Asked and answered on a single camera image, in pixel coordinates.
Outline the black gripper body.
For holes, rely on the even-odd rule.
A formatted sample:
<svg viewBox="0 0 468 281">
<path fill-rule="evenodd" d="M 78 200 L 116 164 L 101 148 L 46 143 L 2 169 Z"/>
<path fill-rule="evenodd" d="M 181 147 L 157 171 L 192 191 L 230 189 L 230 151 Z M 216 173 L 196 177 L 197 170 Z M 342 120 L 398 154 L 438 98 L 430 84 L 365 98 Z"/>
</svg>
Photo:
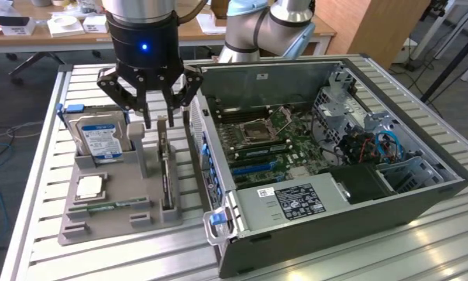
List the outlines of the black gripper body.
<svg viewBox="0 0 468 281">
<path fill-rule="evenodd" d="M 136 86 L 141 74 L 146 89 L 170 87 L 182 74 L 180 58 L 177 14 L 153 23 L 124 22 L 106 15 L 109 33 L 117 59 L 117 75 Z"/>
</svg>

